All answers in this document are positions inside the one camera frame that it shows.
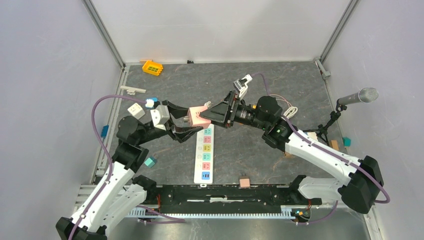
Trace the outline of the pink cube socket adapter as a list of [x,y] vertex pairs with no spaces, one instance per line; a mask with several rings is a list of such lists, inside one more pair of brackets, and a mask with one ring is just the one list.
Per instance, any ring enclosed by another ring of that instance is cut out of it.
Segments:
[[187,112],[188,125],[190,127],[202,127],[203,129],[208,128],[211,124],[211,120],[200,116],[200,113],[207,109],[208,107],[206,105],[189,107]]

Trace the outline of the white multicolour power strip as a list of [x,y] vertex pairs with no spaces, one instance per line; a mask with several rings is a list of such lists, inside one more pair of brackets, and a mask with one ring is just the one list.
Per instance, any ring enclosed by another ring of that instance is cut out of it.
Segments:
[[213,183],[214,172],[214,125],[197,132],[193,181],[199,185]]

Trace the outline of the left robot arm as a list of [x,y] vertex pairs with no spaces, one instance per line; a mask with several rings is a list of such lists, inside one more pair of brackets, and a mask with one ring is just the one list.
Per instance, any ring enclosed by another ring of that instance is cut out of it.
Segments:
[[167,100],[153,102],[151,121],[142,123],[145,111],[135,103],[128,108],[129,115],[118,123],[119,145],[113,155],[106,154],[108,168],[93,192],[70,217],[61,217],[56,230],[62,240],[106,240],[114,228],[138,204],[151,204],[157,198],[156,182],[134,175],[144,163],[149,150],[141,144],[170,136],[179,143],[185,142],[203,126],[178,127],[173,117],[190,115],[188,108]]

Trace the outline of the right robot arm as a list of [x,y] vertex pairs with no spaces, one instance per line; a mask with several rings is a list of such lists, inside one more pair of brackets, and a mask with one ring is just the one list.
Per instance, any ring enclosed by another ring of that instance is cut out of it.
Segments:
[[283,115],[278,101],[262,96],[255,106],[245,105],[236,91],[202,111],[200,117],[212,124],[229,128],[234,123],[263,130],[262,139],[273,149],[300,157],[331,175],[330,178],[303,177],[289,189],[289,199],[302,204],[307,199],[343,202],[350,209],[367,214],[376,204],[388,204],[390,196],[376,159],[358,158],[335,150],[308,136]]

